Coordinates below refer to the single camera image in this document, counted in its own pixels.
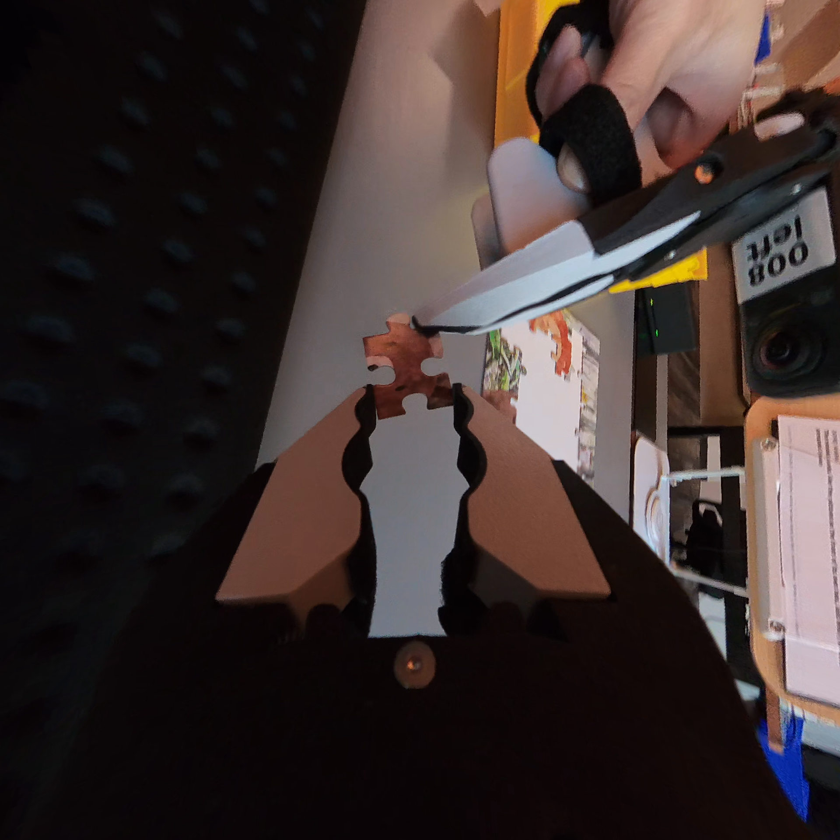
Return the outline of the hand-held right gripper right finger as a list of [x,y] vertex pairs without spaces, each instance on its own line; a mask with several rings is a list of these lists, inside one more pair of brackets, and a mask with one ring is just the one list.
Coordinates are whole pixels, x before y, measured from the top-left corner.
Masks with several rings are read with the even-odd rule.
[[494,611],[532,621],[559,601],[611,596],[551,457],[466,385],[453,386],[457,468],[467,483],[441,577],[442,621]]

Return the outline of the brown jigsaw piece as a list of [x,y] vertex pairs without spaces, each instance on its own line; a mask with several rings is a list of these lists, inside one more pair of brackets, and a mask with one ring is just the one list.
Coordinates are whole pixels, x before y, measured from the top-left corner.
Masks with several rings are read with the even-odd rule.
[[439,333],[416,329],[412,318],[405,313],[389,316],[386,327],[383,333],[363,338],[369,370],[388,367],[394,372],[392,383],[374,386],[377,419],[384,421],[405,415],[403,401],[408,396],[425,396],[430,411],[452,406],[453,388],[448,374],[423,371],[423,362],[444,356]]

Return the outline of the yellow plastic bin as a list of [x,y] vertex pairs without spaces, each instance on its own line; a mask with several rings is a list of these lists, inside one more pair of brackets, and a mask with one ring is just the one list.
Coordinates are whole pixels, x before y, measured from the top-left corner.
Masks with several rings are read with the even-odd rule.
[[551,22],[574,25],[601,2],[507,1],[500,6],[495,144],[487,165],[499,257],[530,244],[588,207],[564,185],[539,147],[538,119],[528,102],[528,76]]

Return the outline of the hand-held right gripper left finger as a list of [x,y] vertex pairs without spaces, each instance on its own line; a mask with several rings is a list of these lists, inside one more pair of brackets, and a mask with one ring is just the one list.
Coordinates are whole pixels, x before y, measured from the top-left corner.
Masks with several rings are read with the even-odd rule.
[[371,469],[373,387],[352,392],[274,462],[222,583],[225,606],[279,604],[296,621],[357,597],[350,556],[361,544],[361,483]]

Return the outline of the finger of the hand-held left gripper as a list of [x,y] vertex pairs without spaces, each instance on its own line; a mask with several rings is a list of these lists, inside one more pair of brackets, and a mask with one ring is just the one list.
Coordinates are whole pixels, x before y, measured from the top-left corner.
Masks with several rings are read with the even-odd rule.
[[460,328],[459,333],[464,335],[486,334],[515,322],[535,319],[544,314],[566,308],[577,302],[592,298],[609,288],[615,281],[615,274],[615,272],[607,272],[600,276],[581,280],[567,290],[558,291],[541,301],[494,317],[486,324]]
[[417,329],[492,330],[517,312],[588,288],[680,234],[694,212],[603,255],[580,220],[570,220],[503,257],[413,315]]

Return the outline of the wood-edged instruction board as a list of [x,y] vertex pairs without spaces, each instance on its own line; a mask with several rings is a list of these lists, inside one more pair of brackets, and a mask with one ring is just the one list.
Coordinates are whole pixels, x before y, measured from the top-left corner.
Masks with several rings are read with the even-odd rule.
[[744,448],[753,661],[779,698],[838,725],[838,394],[760,398]]

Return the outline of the black device with green light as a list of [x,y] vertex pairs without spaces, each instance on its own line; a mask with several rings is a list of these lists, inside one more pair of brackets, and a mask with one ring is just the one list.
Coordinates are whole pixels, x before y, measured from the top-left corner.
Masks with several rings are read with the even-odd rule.
[[635,291],[637,357],[699,349],[696,280]]

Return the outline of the person's left hand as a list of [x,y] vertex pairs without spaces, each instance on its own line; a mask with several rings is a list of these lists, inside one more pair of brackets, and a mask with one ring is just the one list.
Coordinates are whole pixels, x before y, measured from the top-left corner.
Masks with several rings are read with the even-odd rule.
[[583,23],[555,18],[532,59],[529,107],[542,125],[593,81],[612,92],[631,132],[641,123],[674,172],[704,151],[739,108],[753,77],[762,1],[606,2],[612,52],[593,79]]

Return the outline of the partly assembled jigsaw puzzle board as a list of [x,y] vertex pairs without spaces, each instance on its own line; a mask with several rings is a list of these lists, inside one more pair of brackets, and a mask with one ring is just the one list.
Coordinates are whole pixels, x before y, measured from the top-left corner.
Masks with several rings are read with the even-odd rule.
[[481,394],[594,485],[600,341],[570,310],[491,331]]

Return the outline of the blue plastic bin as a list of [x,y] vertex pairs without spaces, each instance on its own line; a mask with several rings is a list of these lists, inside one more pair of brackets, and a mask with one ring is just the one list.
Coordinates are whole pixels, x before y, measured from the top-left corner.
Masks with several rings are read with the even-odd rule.
[[767,721],[761,721],[757,735],[777,781],[791,802],[795,812],[807,823],[810,812],[811,786],[805,777],[802,753],[804,720],[793,715],[784,724],[784,748],[776,752],[771,748]]

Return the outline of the black perforated chair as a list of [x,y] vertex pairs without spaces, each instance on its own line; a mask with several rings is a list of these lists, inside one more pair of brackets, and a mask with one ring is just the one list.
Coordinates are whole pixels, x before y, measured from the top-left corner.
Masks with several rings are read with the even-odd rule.
[[256,460],[365,2],[2,2],[2,721]]

